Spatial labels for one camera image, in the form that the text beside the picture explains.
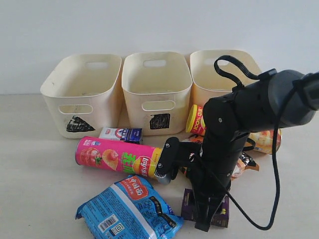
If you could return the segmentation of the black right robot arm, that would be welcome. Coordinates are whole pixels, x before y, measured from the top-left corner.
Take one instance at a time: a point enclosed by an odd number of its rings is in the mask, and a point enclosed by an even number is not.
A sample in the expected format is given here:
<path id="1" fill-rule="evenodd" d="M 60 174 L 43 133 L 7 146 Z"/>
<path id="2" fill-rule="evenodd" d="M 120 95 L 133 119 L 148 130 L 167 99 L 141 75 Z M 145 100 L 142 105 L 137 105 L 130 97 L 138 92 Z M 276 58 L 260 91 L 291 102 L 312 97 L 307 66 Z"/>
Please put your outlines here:
<path id="1" fill-rule="evenodd" d="M 318 109 L 318 73 L 270 70 L 253 84 L 209 99 L 203 107 L 206 130 L 202 144 L 168 138 L 155 174 L 170 181 L 180 167 L 187 168 L 195 227 L 207 232 L 223 198 L 230 194 L 231 175 L 249 135 L 305 125 Z"/>

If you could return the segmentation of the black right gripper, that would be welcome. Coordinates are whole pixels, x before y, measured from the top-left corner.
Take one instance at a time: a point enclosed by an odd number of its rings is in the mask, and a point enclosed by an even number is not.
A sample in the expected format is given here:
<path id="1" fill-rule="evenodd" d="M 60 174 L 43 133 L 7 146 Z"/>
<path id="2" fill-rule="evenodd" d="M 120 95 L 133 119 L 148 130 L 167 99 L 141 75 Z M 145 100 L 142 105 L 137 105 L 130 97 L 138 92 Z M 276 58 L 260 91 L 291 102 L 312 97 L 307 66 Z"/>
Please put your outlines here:
<path id="1" fill-rule="evenodd" d="M 231 175 L 249 135 L 245 119 L 251 108 L 248 96 L 222 96 L 209 99 L 203 106 L 206 125 L 202 143 L 166 140 L 155 169 L 156 179 L 162 184 L 174 180 L 181 167 L 191 169 L 189 178 L 195 201 L 195 228 L 207 232 L 224 194 L 230 187 Z"/>

